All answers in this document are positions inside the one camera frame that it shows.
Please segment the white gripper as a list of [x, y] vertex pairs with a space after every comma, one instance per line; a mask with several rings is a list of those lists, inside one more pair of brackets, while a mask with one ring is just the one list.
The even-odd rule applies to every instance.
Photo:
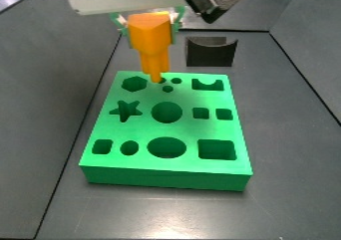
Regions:
[[80, 15], [111, 13], [110, 18], [118, 31], [131, 41], [128, 21], [120, 13], [137, 10], [174, 7], [170, 11], [171, 42], [175, 43], [175, 34], [182, 25], [185, 14], [185, 0], [68, 0], [72, 9]]

